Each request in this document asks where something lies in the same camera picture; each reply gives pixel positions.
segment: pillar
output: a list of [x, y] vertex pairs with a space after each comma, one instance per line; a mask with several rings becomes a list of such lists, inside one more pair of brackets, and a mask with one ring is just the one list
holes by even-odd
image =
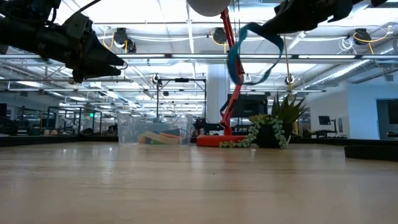
[[220, 108], [228, 99], [229, 73], [226, 64], [209, 65], [207, 73], [207, 123], [220, 123]]

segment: black plant pot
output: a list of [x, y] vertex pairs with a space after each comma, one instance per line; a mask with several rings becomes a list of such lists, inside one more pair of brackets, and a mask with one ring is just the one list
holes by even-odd
[[[293, 125], [283, 124], [282, 130], [285, 131], [286, 140], [292, 135]], [[256, 143], [261, 148], [280, 148], [279, 140], [275, 137], [275, 130], [272, 128], [271, 124], [261, 126], [259, 133], [257, 134]]]

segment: potted plant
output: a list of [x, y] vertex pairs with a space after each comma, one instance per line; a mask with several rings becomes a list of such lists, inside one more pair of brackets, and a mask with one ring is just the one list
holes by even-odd
[[259, 147], [272, 147], [285, 149], [292, 134], [293, 123], [302, 115], [304, 99], [297, 104], [296, 97], [289, 104], [289, 96], [286, 96], [282, 103], [278, 94], [272, 105], [271, 114], [252, 116], [249, 134], [239, 142], [222, 142], [220, 147], [250, 147], [256, 143]]
[[[283, 136], [286, 139], [290, 139], [293, 131], [293, 124], [296, 120], [303, 114], [305, 105], [303, 104], [304, 98], [296, 104], [296, 97], [289, 104], [289, 96], [286, 96], [282, 103], [279, 101], [278, 95], [274, 99], [272, 104], [271, 116], [273, 118], [278, 117], [278, 120], [283, 121], [281, 130], [283, 130]], [[257, 134], [256, 144], [259, 147], [279, 147], [280, 139], [275, 136], [275, 131], [273, 128], [274, 124], [267, 124], [261, 126], [259, 133]]]

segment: blue wall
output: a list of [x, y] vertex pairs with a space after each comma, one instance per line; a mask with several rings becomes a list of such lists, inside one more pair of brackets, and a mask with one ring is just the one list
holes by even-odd
[[398, 86], [348, 86], [348, 113], [352, 139], [380, 139], [376, 101], [383, 99], [398, 99]]

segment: string of pearls plant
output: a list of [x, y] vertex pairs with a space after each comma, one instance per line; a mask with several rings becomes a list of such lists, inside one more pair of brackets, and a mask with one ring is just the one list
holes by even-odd
[[272, 125], [272, 128], [274, 129], [275, 132], [275, 138], [279, 140], [279, 146], [281, 149], [286, 149], [287, 148], [287, 140], [284, 136], [285, 131], [282, 130], [282, 125], [283, 121], [279, 119], [278, 116], [275, 116], [273, 118], [271, 115], [257, 115], [249, 118], [249, 120], [252, 122], [252, 125], [249, 128], [249, 134], [246, 136], [245, 139], [240, 140], [238, 143], [235, 143], [233, 141], [230, 142], [221, 142], [220, 147], [250, 147], [252, 142], [257, 139], [257, 135], [260, 132], [261, 126], [263, 125]]

